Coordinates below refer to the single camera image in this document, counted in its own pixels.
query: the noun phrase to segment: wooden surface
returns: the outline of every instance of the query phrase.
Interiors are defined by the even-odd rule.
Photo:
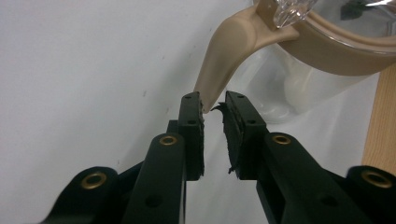
[[[396,175],[396,64],[379,77],[361,163]]]

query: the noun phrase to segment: brass screw insert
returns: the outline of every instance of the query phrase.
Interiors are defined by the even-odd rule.
[[[291,143],[291,140],[284,135],[275,135],[273,140],[280,145],[288,145]]]
[[[164,146],[172,146],[176,142],[177,142],[177,138],[175,138],[174,136],[170,136],[170,135],[162,137],[160,139],[161,145],[164,145]]]
[[[81,186],[84,189],[96,189],[102,186],[107,180],[107,176],[102,172],[95,172],[82,179]]]
[[[361,172],[361,177],[369,182],[370,184],[377,186],[381,189],[389,189],[392,187],[392,182],[390,182],[389,179],[381,175],[380,173],[370,171],[370,170],[365,170]]]

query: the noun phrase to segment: pitcher handle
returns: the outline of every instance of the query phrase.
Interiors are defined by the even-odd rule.
[[[203,113],[209,112],[236,68],[248,56],[265,46],[299,36],[292,26],[271,29],[257,14],[257,7],[231,16],[213,34],[194,88],[200,92]]]

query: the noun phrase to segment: clear plastic lid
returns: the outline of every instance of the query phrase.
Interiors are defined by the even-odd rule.
[[[384,37],[396,33],[396,0],[318,0],[313,11],[356,35]]]

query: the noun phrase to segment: black plastic part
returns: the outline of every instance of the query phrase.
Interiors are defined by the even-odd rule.
[[[259,180],[256,190],[259,194],[262,208],[267,216],[268,223],[281,223],[285,210],[285,198],[277,186],[274,177],[266,165],[261,163],[259,168]]]
[[[186,142],[186,180],[198,180],[204,175],[204,119],[199,92],[181,98],[177,132]]]
[[[90,189],[83,187],[84,179],[91,187],[102,179],[105,182]],[[123,210],[120,201],[117,173],[106,167],[92,167],[73,178],[42,223],[119,223]]]
[[[185,174],[183,137],[177,133],[155,137],[121,223],[184,223]]]
[[[240,93],[227,91],[225,103],[218,109],[223,114],[231,171],[242,180],[257,179],[260,150],[269,133],[266,123],[249,99]]]
[[[372,166],[349,169],[346,192],[375,223],[396,223],[396,177]]]
[[[273,223],[373,223],[295,138],[268,133],[265,143],[262,157],[285,198]]]
[[[125,197],[125,195],[129,195],[129,193],[134,189],[134,183],[136,182],[140,169],[142,168],[142,164],[143,162],[141,161],[119,175],[120,192],[122,196]]]

